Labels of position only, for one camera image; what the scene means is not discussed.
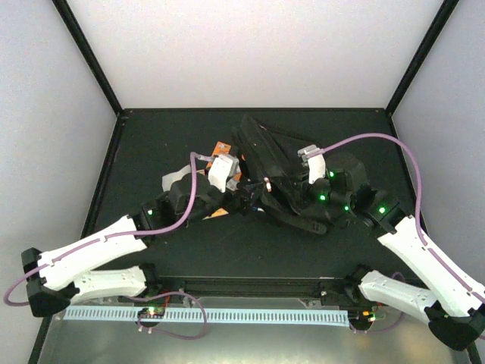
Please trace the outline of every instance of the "black tabletop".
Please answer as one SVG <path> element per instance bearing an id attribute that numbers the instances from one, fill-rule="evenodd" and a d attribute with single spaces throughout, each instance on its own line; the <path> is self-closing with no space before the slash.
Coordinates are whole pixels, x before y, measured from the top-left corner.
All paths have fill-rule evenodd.
<path id="1" fill-rule="evenodd" d="M 245 113 L 321 140 L 323 147 L 359 133 L 391 134 L 392 130 L 384 110 L 133 110 L 108 177 L 96 230 L 155 198 L 161 192 L 162 176 L 187 165 L 191 151 L 210 155 L 217 141 L 230 143 L 231 128 Z M 343 148 L 364 162 L 374 187 L 395 194 L 412 211 L 406 169 L 395 145 L 386 140 L 361 140 Z M 142 262 L 155 263 L 163 276 L 339 278 L 361 263 L 384 274 L 401 271 L 415 277 L 360 225 L 315 236 L 275 224 L 264 214 L 197 221 L 102 268 L 126 268 Z"/>

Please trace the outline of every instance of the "gray wall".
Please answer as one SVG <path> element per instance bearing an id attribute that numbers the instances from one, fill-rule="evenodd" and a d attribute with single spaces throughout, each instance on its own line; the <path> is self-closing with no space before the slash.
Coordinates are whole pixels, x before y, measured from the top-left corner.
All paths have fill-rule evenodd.
<path id="1" fill-rule="evenodd" d="M 399 106 L 399 137 L 423 174 L 434 241 L 485 283 L 485 2 L 458 3 Z M 482 357 L 485 343 L 479 340 Z"/>
<path id="2" fill-rule="evenodd" d="M 50 1 L 2 1 L 0 49 L 3 294 L 22 250 L 79 239 L 115 116 Z M 40 319 L 3 304 L 0 315 L 0 361 L 27 362 Z"/>
<path id="3" fill-rule="evenodd" d="M 69 1 L 126 108 L 385 107 L 442 2 Z"/>

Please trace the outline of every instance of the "wire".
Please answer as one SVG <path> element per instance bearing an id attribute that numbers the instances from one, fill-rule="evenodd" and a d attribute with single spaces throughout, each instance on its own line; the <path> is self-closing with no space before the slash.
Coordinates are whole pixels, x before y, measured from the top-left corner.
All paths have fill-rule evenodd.
<path id="1" fill-rule="evenodd" d="M 146 298 L 139 298 L 139 297 L 127 297 L 129 298 L 130 300 L 133 300 L 133 301 L 136 301 L 136 302 L 149 302 L 151 300 L 156 300 L 158 298 L 163 298 L 163 297 L 171 297 L 171 296 L 183 296 L 183 297 L 187 297 L 189 298 L 190 300 L 192 300 L 193 302 L 196 303 L 196 305 L 200 308 L 200 310 L 202 311 L 202 317 L 204 319 L 204 322 L 202 324 L 202 329 L 201 331 L 197 334 L 197 335 L 194 335 L 194 336 L 186 336 L 186 335 L 180 335 L 180 334 L 175 334 L 173 332 L 170 332 L 170 331 L 166 331 L 166 330 L 162 330 L 160 328 L 151 328 L 152 331 L 155 331 L 155 332 L 160 332 L 161 334 L 165 334 L 165 335 L 168 335 L 168 336 L 171 336 L 171 337 L 175 337 L 177 339 L 182 339 L 182 340 L 196 340 L 196 339 L 199 339 L 203 336 L 205 336 L 207 333 L 208 333 L 208 319 L 207 319 L 207 312 L 205 311 L 204 309 L 204 306 L 200 303 L 199 300 L 197 300 L 194 296 L 188 294 L 188 293 L 185 293 L 185 292 L 179 292 L 179 291 L 174 291 L 174 292 L 166 292 L 166 293 L 162 293 L 162 294 L 159 294 L 157 296 L 153 296 L 153 297 L 146 297 Z M 138 322 L 137 322 L 137 325 L 138 325 L 138 328 L 140 330 L 143 329 L 143 325 L 141 324 L 141 321 L 142 321 L 142 317 L 139 317 L 138 318 Z"/>
<path id="2" fill-rule="evenodd" d="M 327 148 L 320 149 L 313 153 L 309 153 L 308 158 L 330 152 L 348 143 L 355 142 L 356 140 L 360 140 L 360 139 L 366 139 L 366 138 L 381 138 L 381 139 L 390 140 L 391 142 L 394 142 L 395 144 L 400 146 L 411 159 L 411 163 L 416 173 L 416 205 L 415 205 L 416 232 L 419 236 L 419 240 L 423 243 L 424 246 L 427 246 L 428 242 L 424 238 L 423 231 L 421 230 L 421 200 L 422 200 L 422 192 L 423 192 L 421 172 L 419 170 L 418 161 L 416 160 L 414 154 L 401 140 L 395 138 L 394 136 L 390 136 L 382 133 L 364 133 L 364 134 L 351 136 L 350 138 L 344 139 L 338 143 L 333 144 L 332 146 L 328 146 Z M 473 292 L 472 287 L 470 287 L 449 265 L 447 265 L 446 262 L 438 255 L 437 252 L 434 251 L 433 248 L 428 248 L 427 250 L 441 264 L 441 266 L 444 267 L 444 269 L 447 270 L 448 273 L 450 273 L 451 276 L 453 276 L 454 279 L 456 279 L 470 294 L 475 296 L 482 303 L 485 303 L 485 297 L 482 297 L 477 292 Z"/>
<path id="3" fill-rule="evenodd" d="M 163 227 L 162 229 L 157 229 L 157 230 L 151 230 L 151 231 L 124 231 L 120 233 L 113 233 L 109 234 L 106 236 L 107 239 L 111 239 L 112 237 L 122 237 L 125 235 L 134 235 L 134 236 L 147 236 L 147 235 L 157 235 L 157 234 L 166 234 L 170 231 L 174 231 L 177 229 L 180 225 L 182 225 L 186 219 L 189 217 L 190 212 L 192 211 L 192 207 L 194 206 L 194 202 L 196 200 L 196 190 L 197 190 L 197 169 L 196 169 L 196 158 L 201 159 L 201 158 L 208 158 L 204 157 L 203 155 L 197 154 L 195 152 L 190 153 L 190 172 L 192 175 L 192 188 L 190 190 L 190 197 L 189 197 L 189 202 L 187 204 L 187 208 L 183 215 L 180 217 L 180 219 L 175 222 L 175 224 L 172 224 L 171 226 Z M 73 249 L 68 250 L 65 253 L 62 253 L 60 256 L 53 258 L 52 263 L 59 262 L 66 256 L 69 256 L 81 249 L 86 248 L 87 246 L 93 245 L 94 243 L 98 243 L 100 239 L 94 239 L 91 241 L 88 241 L 86 243 L 80 244 L 79 246 L 74 247 Z M 26 281 L 28 278 L 32 277 L 34 274 L 39 273 L 41 270 L 44 268 L 49 267 L 49 264 L 44 264 L 41 265 L 37 268 L 32 269 L 31 271 L 28 271 L 25 275 L 20 277 L 18 280 L 16 280 L 5 292 L 3 296 L 3 302 L 8 305 L 8 306 L 13 306 L 13 307 L 20 307 L 20 306 L 28 306 L 29 302 L 13 302 L 10 300 L 10 295 L 14 291 L 15 288 L 17 288 L 22 282 Z"/>
<path id="4" fill-rule="evenodd" d="M 391 275 L 391 279 L 399 278 L 400 281 L 406 282 L 404 275 L 400 271 L 395 271 L 393 275 Z M 406 314 L 401 312 L 396 322 L 394 322 L 391 326 L 387 328 L 381 328 L 379 330 L 367 331 L 367 330 L 357 330 L 351 322 L 349 322 L 349 327 L 354 331 L 354 334 L 361 333 L 361 334 L 383 334 L 385 332 L 389 332 L 394 328 L 397 328 L 401 323 L 404 321 Z"/>

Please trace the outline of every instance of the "gray floor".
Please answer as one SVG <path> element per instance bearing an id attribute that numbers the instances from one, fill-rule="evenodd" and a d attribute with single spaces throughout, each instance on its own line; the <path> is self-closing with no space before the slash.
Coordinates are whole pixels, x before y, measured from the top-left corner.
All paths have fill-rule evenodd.
<path id="1" fill-rule="evenodd" d="M 205 299 L 206 306 L 301 308 L 295 300 Z M 390 325 L 398 313 L 377 322 Z M 166 325 L 184 334 L 197 325 Z M 303 363 L 466 363 L 425 325 L 406 319 L 387 334 L 353 334 L 346 328 L 287 325 L 212 325 L 208 336 L 183 341 L 139 333 L 127 322 L 53 321 L 40 363 L 111 364 L 303 364 Z"/>

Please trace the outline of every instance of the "black mat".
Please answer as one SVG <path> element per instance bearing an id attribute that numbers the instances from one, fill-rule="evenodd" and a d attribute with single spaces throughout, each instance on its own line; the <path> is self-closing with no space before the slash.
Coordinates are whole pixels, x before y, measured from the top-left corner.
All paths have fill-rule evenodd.
<path id="1" fill-rule="evenodd" d="M 99 230 L 161 192 L 161 177 L 189 161 L 189 152 L 210 155 L 243 114 L 308 135 L 328 146 L 359 133 L 391 133 L 383 110 L 134 110 L 129 113 L 108 178 L 96 229 Z M 367 167 L 371 183 L 396 194 L 410 212 L 412 199 L 396 147 L 362 140 L 344 147 Z M 240 215 L 192 223 L 157 238 L 156 246 L 122 257 L 103 268 L 156 264 L 160 275 L 196 277 L 343 277 L 358 263 L 384 274 L 410 269 L 353 225 L 324 237 Z"/>

